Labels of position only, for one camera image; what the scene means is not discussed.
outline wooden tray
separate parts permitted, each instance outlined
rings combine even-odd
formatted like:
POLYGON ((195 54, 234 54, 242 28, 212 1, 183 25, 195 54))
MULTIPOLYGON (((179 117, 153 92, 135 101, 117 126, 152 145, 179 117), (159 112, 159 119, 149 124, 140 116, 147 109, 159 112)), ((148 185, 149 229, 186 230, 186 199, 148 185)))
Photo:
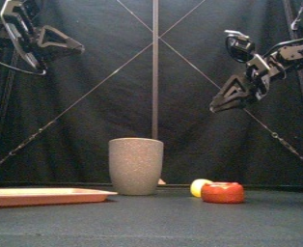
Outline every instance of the wooden tray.
POLYGON ((0 207, 100 203, 116 194, 81 188, 0 188, 0 207))

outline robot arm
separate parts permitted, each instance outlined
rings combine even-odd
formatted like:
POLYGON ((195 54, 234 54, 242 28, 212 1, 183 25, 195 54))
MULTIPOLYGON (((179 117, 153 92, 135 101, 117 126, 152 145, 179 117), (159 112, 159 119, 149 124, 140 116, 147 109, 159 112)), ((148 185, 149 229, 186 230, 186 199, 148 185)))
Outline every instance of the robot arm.
POLYGON ((270 84, 286 78, 292 69, 303 68, 303 39, 286 41, 262 56, 255 53, 255 43, 236 31, 226 31, 227 49, 234 59, 246 63, 246 73, 232 75, 210 105, 211 112, 246 108, 270 91, 270 84))

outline black cable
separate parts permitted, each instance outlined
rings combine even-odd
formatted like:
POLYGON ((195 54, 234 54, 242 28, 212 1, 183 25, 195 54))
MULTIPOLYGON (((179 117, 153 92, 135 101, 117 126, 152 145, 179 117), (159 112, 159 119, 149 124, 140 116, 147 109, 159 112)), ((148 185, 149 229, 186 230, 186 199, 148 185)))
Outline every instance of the black cable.
POLYGON ((303 42, 303 39, 294 40, 294 41, 286 41, 286 42, 278 43, 278 44, 270 49, 270 51, 263 55, 263 57, 267 57, 267 56, 272 53, 272 51, 276 50, 278 48, 280 48, 280 47, 283 47, 283 46, 286 46, 286 45, 288 45, 288 44, 298 43, 298 42, 303 42))
POLYGON ((8 69, 12 69, 16 72, 23 72, 23 73, 27 73, 27 74, 41 75, 41 76, 47 74, 47 71, 45 70, 43 70, 40 72, 32 72, 32 71, 28 71, 28 70, 24 70, 24 69, 19 69, 16 67, 12 67, 12 66, 4 64, 3 62, 0 62, 0 65, 4 66, 8 69))

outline black backdrop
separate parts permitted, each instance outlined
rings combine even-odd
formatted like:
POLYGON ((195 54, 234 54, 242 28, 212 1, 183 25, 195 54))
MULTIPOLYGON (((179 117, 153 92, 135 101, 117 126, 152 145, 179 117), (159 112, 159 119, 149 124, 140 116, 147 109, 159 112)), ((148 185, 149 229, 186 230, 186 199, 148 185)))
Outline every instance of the black backdrop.
MULTIPOLYGON (((302 1, 292 2, 296 14, 302 1)), ((152 137, 152 1, 37 3, 43 7, 39 25, 55 26, 84 44, 87 52, 56 60, 44 77, 0 68, 0 160, 61 116, 0 166, 0 179, 109 182, 108 141, 152 137)), ((210 178, 248 184, 303 184, 303 161, 272 136, 279 133, 303 155, 298 74, 272 83, 267 97, 248 107, 250 113, 231 110, 212 114, 208 110, 219 87, 232 74, 244 71, 244 65, 226 52, 227 29, 248 34, 259 53, 266 53, 291 39, 284 1, 160 1, 163 179, 167 183, 210 178)), ((13 63, 15 58, 12 50, 0 52, 3 61, 13 63)), ((28 69, 23 61, 19 67, 28 69)))

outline metal pole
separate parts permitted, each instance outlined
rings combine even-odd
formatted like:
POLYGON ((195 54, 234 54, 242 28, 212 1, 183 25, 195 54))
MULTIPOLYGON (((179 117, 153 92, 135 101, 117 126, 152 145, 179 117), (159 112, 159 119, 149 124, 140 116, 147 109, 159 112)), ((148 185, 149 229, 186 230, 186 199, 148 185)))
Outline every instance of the metal pole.
POLYGON ((152 138, 159 139, 159 0, 153 0, 153 98, 152 138))

